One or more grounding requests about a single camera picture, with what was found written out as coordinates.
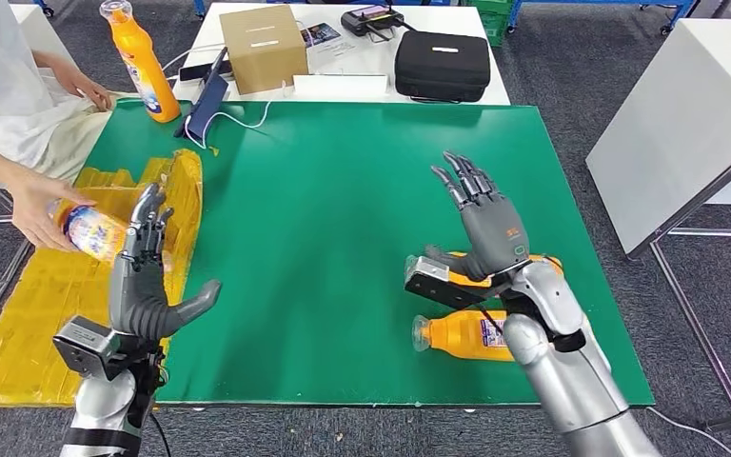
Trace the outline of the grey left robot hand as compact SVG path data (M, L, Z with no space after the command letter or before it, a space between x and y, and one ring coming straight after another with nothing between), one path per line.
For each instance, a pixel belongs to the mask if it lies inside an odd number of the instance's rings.
M109 323L123 334L158 341L210 310L222 283L205 282L199 292L172 306L164 287L163 244L174 210L160 210L166 194L157 183L142 191L130 213L123 247L109 277Z

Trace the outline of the person's right hand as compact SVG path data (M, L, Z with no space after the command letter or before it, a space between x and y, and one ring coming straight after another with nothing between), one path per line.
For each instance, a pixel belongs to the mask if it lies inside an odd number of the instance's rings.
M68 182L51 179L28 169L12 171L5 177L13 201L12 223L37 248L75 250L62 229L49 215L56 200L93 206L95 201L78 193Z

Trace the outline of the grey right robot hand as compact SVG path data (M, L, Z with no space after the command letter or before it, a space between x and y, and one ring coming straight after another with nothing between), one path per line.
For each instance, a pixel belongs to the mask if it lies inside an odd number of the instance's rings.
M510 198L492 178L464 155L448 150L443 157L451 166L430 169L444 184L461 216L471 251L463 256L428 245L425 256L447 265L474 282L507 271L529 258L529 239L522 218Z

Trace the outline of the person's left hand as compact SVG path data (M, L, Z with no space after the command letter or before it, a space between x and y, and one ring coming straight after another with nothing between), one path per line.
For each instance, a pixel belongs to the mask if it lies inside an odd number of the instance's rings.
M80 98L88 98L100 111L113 108L110 93L71 63L56 64L51 67L51 71L58 83L68 93Z

